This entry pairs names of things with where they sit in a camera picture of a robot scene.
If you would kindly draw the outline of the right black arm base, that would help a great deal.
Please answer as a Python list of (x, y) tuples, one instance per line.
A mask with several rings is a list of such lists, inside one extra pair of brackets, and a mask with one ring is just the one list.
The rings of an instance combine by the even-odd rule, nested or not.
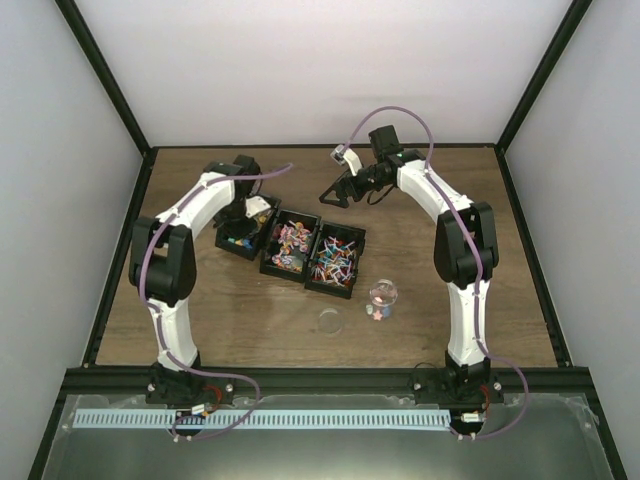
[(416, 364), (409, 373), (408, 386), (417, 396), (429, 396), (439, 404), (502, 403), (504, 397), (495, 389), (496, 381), (488, 358), (472, 365), (459, 365), (446, 352), (442, 366), (429, 362)]

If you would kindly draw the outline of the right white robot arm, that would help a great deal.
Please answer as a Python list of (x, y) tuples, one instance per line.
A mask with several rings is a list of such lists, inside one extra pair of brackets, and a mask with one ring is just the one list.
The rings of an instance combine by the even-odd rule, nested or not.
[(445, 376), (444, 389), (451, 400), (468, 402), (480, 390), (479, 377), (471, 369), (489, 360), (486, 301), (499, 263), (493, 210), (451, 187), (430, 166), (427, 153), (403, 147), (393, 126), (371, 131), (369, 141), (376, 158), (370, 166), (349, 145), (334, 148), (331, 158), (346, 170), (319, 200), (347, 208), (391, 186), (411, 197), (434, 221), (434, 265), (450, 302), (447, 362), (456, 368)]

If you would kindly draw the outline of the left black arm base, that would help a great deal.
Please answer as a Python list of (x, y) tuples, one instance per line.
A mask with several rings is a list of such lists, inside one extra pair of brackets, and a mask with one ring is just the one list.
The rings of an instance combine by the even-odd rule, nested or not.
[(154, 364), (150, 370), (146, 401), (170, 407), (188, 407), (201, 403), (230, 404), (234, 397), (234, 387), (230, 380), (197, 376)]

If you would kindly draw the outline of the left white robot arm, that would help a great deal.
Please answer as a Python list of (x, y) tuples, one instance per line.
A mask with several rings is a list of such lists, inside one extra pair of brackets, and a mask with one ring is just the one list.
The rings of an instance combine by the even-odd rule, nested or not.
[(237, 240), (256, 234), (259, 223), (248, 204), (260, 175), (250, 156), (239, 155), (231, 164), (212, 162), (176, 203), (134, 223), (129, 281), (151, 314), (159, 364), (177, 371), (168, 388), (181, 403), (196, 402), (205, 382), (192, 371), (199, 362), (189, 319), (197, 278), (195, 240), (209, 223)]

